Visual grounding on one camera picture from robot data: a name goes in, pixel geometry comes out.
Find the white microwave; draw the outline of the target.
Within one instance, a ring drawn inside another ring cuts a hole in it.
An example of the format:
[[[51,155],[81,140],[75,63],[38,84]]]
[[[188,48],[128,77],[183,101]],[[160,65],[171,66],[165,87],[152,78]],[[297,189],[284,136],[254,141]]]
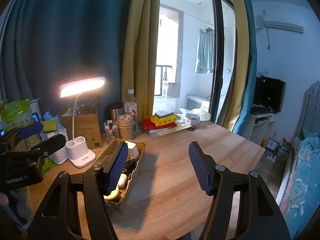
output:
[[[206,112],[209,112],[210,101],[194,95],[187,95],[185,97],[185,109],[192,110],[201,108]]]

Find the black monitor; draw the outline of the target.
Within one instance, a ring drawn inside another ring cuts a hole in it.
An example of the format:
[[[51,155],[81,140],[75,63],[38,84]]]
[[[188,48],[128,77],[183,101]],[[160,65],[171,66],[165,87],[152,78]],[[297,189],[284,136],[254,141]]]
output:
[[[286,83],[280,79],[256,78],[251,114],[279,113],[283,106]]]

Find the white desk lamp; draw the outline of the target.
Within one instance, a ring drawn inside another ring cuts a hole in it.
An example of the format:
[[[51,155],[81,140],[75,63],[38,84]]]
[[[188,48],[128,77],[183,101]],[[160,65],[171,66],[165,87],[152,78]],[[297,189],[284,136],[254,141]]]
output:
[[[98,122],[97,107],[92,113],[76,114],[76,103],[79,97],[87,92],[101,89],[105,84],[104,77],[94,77],[79,81],[64,83],[59,87],[59,98],[75,97],[72,114],[61,118],[63,126],[67,128],[69,141],[66,142],[68,158],[77,168],[83,168],[96,159],[93,152],[103,146]]]

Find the stainless steel kettle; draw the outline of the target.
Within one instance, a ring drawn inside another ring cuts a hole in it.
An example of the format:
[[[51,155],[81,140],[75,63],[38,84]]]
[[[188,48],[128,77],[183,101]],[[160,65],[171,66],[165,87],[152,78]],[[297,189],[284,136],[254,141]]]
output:
[[[118,116],[124,115],[124,103],[122,101],[115,101],[110,103],[105,108],[105,119],[113,120],[114,122],[117,122]]]

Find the stack of paper cups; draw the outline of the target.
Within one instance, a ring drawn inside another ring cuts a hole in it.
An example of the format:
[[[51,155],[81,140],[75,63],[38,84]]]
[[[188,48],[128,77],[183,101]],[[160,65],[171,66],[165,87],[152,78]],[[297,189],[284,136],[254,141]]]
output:
[[[123,114],[117,117],[120,137],[124,140],[132,140],[133,137],[133,117]]]

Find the clear plastic water bottle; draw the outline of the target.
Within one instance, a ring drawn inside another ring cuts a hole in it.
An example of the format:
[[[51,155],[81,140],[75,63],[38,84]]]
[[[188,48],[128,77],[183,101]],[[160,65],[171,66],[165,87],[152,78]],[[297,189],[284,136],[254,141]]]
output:
[[[130,114],[133,118],[133,131],[137,131],[137,103],[133,89],[127,90],[126,101],[124,103],[124,110],[126,114]]]

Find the black flashlight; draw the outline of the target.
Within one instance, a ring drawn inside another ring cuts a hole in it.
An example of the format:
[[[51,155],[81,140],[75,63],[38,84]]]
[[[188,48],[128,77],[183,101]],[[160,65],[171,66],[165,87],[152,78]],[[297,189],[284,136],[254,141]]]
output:
[[[137,161],[134,159],[129,159],[126,161],[125,166],[123,168],[123,173],[126,174],[128,177],[135,170],[137,166]]]

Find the white power adapter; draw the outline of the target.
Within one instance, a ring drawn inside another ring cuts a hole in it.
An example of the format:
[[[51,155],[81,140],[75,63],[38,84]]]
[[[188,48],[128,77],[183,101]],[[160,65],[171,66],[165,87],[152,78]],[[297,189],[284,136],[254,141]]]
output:
[[[137,145],[134,142],[131,141],[125,141],[128,147],[128,157],[132,159],[138,159],[140,156],[140,153],[138,151]]]

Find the small device on tissue pack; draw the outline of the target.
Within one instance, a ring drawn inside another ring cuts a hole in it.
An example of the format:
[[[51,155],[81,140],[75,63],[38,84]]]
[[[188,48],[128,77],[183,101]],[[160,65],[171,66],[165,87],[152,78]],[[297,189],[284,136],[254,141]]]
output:
[[[172,115],[172,114],[174,114],[174,111],[169,110],[169,109],[165,109],[165,110],[157,111],[155,113],[155,116],[157,116],[159,118],[163,118],[165,116],[169,116],[169,115]]]

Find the green snack bag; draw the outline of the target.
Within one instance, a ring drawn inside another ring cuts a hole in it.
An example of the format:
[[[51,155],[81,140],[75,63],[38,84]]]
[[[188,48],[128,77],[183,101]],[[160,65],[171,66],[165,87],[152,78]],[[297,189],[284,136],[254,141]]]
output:
[[[1,108],[1,120],[5,132],[32,124],[34,121],[30,100],[17,100],[4,105]]]

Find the white box stack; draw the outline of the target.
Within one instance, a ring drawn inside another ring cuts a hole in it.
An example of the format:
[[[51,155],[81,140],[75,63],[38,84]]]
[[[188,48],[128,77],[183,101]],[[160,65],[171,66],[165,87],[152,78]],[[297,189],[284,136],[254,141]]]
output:
[[[192,110],[179,108],[179,110],[183,115],[185,123],[189,125],[196,125],[210,120],[210,114],[202,108],[195,108]]]

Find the yellow green sponge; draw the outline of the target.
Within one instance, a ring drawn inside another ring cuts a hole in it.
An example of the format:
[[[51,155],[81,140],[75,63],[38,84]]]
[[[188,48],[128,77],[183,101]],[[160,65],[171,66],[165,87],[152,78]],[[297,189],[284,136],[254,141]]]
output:
[[[43,124],[43,133],[55,132],[57,131],[57,121],[55,119],[52,120],[44,120]]]

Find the blue cartoon blanket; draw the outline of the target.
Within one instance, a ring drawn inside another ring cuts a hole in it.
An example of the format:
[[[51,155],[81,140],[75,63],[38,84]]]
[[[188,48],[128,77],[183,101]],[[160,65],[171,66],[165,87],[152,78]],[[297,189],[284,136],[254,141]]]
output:
[[[310,222],[319,206],[319,133],[310,133],[297,148],[293,171],[281,204],[291,239]]]

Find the white earbuds case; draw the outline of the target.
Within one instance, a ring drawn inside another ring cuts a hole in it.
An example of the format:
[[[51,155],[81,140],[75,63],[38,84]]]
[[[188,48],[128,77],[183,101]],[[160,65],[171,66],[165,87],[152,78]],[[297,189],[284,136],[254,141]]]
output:
[[[122,188],[125,187],[126,183],[127,183],[127,175],[124,174],[124,173],[122,173],[122,174],[120,175],[120,177],[119,177],[117,186],[118,186],[120,189],[122,189]]]

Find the yellow lid jar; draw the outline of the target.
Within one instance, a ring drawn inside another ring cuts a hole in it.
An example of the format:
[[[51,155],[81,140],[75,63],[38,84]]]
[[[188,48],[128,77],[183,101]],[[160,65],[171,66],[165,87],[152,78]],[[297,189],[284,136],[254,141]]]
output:
[[[108,196],[104,196],[104,200],[118,203],[121,200],[121,192],[119,187],[116,186],[116,188]]]

